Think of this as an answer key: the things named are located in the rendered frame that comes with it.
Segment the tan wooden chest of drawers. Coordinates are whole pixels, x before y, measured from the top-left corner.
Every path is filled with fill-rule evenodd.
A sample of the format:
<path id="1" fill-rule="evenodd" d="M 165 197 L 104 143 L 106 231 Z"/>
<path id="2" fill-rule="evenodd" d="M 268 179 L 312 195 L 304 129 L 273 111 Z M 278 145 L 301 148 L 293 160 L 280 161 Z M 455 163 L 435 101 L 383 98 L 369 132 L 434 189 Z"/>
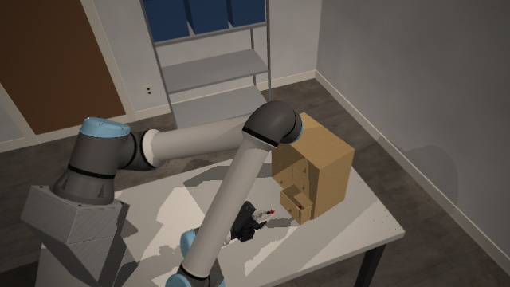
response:
<path id="1" fill-rule="evenodd" d="M 300 114 L 304 129 L 300 138 L 289 143 L 294 150 L 318 169 L 313 220 L 345 198 L 355 149 L 327 130 L 305 112 Z M 296 169 L 296 168 L 295 168 Z"/>

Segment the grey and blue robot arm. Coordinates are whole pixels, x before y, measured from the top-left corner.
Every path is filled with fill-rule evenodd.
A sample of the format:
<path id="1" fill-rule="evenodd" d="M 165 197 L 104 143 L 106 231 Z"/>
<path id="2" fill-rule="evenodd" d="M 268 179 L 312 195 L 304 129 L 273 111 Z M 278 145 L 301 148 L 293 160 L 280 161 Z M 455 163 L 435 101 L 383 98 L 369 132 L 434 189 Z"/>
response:
<path id="1" fill-rule="evenodd" d="M 238 149 L 201 226 L 182 234 L 184 260 L 165 284 L 225 287 L 217 256 L 230 243 L 230 229 L 238 232 L 256 210 L 245 199 L 268 153 L 279 143 L 297 141 L 303 129 L 300 114 L 280 100 L 267 102 L 247 116 L 168 132 L 132 132 L 126 124 L 87 117 L 69 165 L 52 192 L 73 202 L 109 205 L 115 198 L 117 169 L 153 171 L 168 160 Z"/>

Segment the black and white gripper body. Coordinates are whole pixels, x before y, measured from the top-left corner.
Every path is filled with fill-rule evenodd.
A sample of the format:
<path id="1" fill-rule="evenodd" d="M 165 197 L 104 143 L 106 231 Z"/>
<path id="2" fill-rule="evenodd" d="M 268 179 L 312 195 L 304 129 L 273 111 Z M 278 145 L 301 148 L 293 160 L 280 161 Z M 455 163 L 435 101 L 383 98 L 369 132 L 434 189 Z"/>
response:
<path id="1" fill-rule="evenodd" d="M 256 220 L 254 220 L 251 216 L 238 232 L 234 232 L 233 227 L 231 227 L 231 240 L 237 238 L 241 242 L 246 242 L 253 238 L 255 230 L 253 230 L 251 226 L 255 226 Z"/>

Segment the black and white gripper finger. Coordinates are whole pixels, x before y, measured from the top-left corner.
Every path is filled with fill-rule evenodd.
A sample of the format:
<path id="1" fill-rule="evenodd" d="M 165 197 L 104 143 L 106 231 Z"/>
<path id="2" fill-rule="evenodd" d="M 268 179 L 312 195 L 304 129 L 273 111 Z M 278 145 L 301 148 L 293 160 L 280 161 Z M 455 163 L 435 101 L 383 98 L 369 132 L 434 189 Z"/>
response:
<path id="1" fill-rule="evenodd" d="M 270 214 L 270 211 L 267 210 L 255 210 L 252 214 L 252 218 L 257 221 L 258 218 L 261 218 L 263 214 Z"/>
<path id="2" fill-rule="evenodd" d="M 270 214 L 269 216 L 265 216 L 264 218 L 258 218 L 255 226 L 251 226 L 253 230 L 259 230 L 263 229 L 265 227 L 265 224 L 268 223 L 272 218 L 274 214 Z"/>

